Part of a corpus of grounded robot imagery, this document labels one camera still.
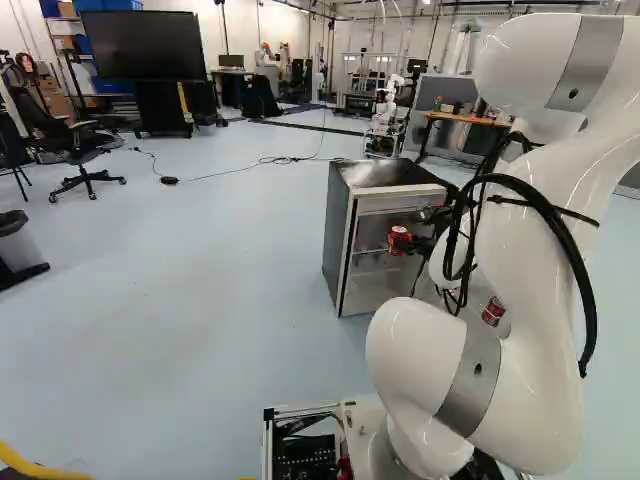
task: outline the blue bin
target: blue bin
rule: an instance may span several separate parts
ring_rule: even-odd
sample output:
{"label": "blue bin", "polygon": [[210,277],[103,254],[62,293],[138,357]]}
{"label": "blue bin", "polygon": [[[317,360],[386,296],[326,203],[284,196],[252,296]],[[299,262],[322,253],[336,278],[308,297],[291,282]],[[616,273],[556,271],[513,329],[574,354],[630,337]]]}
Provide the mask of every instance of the blue bin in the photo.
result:
{"label": "blue bin", "polygon": [[91,77],[91,82],[98,93],[133,93],[133,86],[129,82],[105,80],[100,77]]}
{"label": "blue bin", "polygon": [[58,0],[40,0],[40,9],[44,18],[59,17]]}
{"label": "blue bin", "polygon": [[74,38],[75,38],[76,48],[80,53],[83,53],[85,55],[93,54],[93,52],[91,52],[91,44],[89,43],[89,39],[85,35],[82,35],[81,33],[77,33],[74,36]]}
{"label": "blue bin", "polygon": [[73,0],[73,8],[76,9],[76,12],[104,10],[104,2],[102,0]]}
{"label": "blue bin", "polygon": [[143,2],[138,0],[73,0],[73,6],[76,12],[84,10],[142,10]]}
{"label": "blue bin", "polygon": [[137,0],[102,0],[105,10],[142,10],[143,3]]}

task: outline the black screen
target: black screen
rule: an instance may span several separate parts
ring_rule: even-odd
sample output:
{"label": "black screen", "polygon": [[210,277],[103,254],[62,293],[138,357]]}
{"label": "black screen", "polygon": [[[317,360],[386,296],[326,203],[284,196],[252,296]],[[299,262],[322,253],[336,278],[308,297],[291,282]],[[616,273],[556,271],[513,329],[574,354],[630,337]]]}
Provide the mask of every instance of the black screen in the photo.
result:
{"label": "black screen", "polygon": [[244,68],[244,55],[218,55],[218,65]]}
{"label": "black screen", "polygon": [[204,80],[200,28],[189,12],[82,12],[102,78]]}

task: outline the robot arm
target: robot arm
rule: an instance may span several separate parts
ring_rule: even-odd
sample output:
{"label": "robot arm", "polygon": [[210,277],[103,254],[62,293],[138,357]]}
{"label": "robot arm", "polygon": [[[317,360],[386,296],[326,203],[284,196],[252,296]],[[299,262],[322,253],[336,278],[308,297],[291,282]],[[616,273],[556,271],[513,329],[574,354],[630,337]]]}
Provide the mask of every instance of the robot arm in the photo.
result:
{"label": "robot arm", "polygon": [[395,73],[391,74],[389,81],[387,82],[387,88],[380,88],[377,90],[379,93],[384,94],[383,102],[376,104],[376,116],[377,120],[388,120],[396,111],[396,104],[394,102],[397,87],[401,87],[405,84],[405,79]]}
{"label": "robot arm", "polygon": [[[505,173],[551,204],[599,220],[640,161],[639,48],[636,17],[532,14],[490,35],[475,72],[488,103],[521,116],[547,108],[588,119]],[[501,185],[486,190],[485,199],[522,199]],[[567,216],[564,223],[586,258],[597,228]],[[371,322],[367,362],[391,444],[422,478],[455,473],[473,446],[521,472],[561,472],[583,429],[572,268],[538,212],[517,204],[483,204],[475,253],[510,317],[507,339],[409,298],[387,302]]]}

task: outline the metal cabinet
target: metal cabinet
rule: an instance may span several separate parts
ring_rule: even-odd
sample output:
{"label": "metal cabinet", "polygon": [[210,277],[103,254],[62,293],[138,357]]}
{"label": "metal cabinet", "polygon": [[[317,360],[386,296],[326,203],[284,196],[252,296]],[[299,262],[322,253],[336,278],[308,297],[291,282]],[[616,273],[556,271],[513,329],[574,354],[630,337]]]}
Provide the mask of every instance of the metal cabinet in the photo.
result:
{"label": "metal cabinet", "polygon": [[387,234],[394,225],[428,234],[417,212],[442,204],[450,188],[406,158],[331,163],[322,271],[339,317],[409,294],[420,257],[390,255]]}

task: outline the yellow cable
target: yellow cable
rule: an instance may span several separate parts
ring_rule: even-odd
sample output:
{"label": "yellow cable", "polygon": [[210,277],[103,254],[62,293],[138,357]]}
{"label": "yellow cable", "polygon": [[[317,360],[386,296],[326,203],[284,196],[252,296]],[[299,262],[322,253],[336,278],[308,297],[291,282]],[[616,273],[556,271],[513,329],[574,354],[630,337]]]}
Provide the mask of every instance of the yellow cable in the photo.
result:
{"label": "yellow cable", "polygon": [[95,480],[94,477],[86,473],[66,472],[60,468],[47,468],[31,463],[22,458],[17,452],[0,441],[0,461],[17,472],[31,478],[44,478],[50,480]]}
{"label": "yellow cable", "polygon": [[184,121],[187,123],[193,123],[193,115],[191,115],[191,112],[189,112],[187,99],[184,96],[184,88],[182,87],[182,82],[177,82],[177,87],[178,97],[180,97],[180,107],[182,108],[182,114],[184,115]]}

